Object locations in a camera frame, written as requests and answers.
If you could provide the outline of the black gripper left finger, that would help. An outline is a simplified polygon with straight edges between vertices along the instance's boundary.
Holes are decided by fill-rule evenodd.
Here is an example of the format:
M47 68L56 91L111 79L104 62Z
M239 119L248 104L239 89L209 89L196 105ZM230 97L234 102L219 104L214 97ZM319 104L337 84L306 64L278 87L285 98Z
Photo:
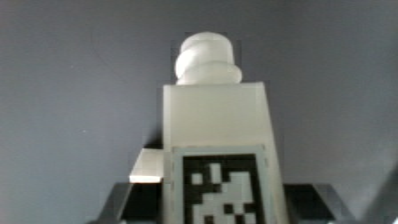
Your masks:
M163 184L118 183L99 218L88 224L163 224Z

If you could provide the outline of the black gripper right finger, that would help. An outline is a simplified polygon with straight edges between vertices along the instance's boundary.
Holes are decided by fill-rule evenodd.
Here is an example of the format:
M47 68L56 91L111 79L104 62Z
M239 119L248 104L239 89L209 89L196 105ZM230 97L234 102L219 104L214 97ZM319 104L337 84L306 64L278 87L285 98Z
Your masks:
M292 224L358 224L331 184L285 185Z

